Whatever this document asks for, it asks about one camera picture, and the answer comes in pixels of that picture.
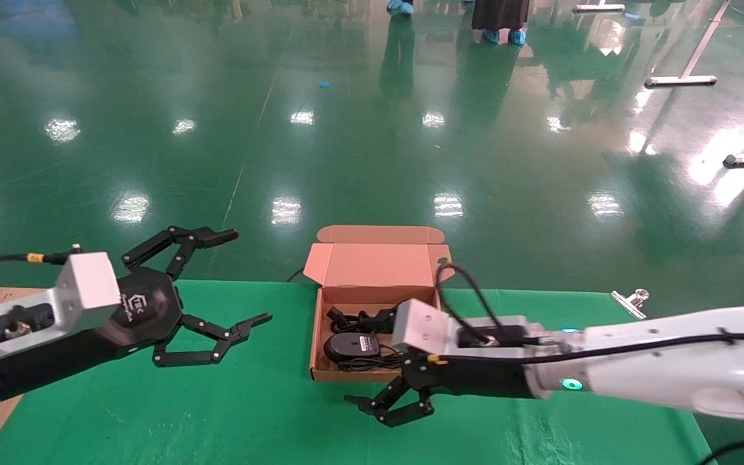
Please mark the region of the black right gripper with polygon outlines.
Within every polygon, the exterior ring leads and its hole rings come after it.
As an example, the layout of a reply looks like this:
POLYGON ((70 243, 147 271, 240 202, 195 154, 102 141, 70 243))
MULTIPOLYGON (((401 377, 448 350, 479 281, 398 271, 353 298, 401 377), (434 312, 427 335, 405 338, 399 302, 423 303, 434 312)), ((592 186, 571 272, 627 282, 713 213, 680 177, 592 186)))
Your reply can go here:
POLYGON ((460 395, 453 389, 455 369, 451 365, 454 361, 460 361, 460 356, 405 351, 400 376, 381 389, 378 395, 373 398, 345 395, 344 400, 391 429, 422 420, 435 412, 431 395, 460 395), (410 391, 419 391, 418 400, 392 409, 410 391))

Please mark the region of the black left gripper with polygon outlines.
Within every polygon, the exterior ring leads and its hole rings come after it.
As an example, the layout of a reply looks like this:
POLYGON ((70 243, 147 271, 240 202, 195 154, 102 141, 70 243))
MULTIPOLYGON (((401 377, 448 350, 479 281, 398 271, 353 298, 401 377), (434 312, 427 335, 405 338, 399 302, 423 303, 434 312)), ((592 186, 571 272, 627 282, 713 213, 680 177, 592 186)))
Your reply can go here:
POLYGON ((118 279, 120 304, 97 334, 125 356, 154 346, 156 367, 198 367, 218 364, 231 347, 248 341, 254 327, 268 323, 272 314, 260 314, 225 329, 192 315, 183 315, 182 302, 173 280, 177 280, 195 250, 222 246, 239 238, 239 230, 216 232, 210 227, 182 229, 170 226, 157 232, 122 256, 127 276, 118 279), (164 272, 143 267, 145 262, 177 245, 178 251, 164 272), (206 336, 215 342, 205 351, 167 351, 180 329, 206 336))

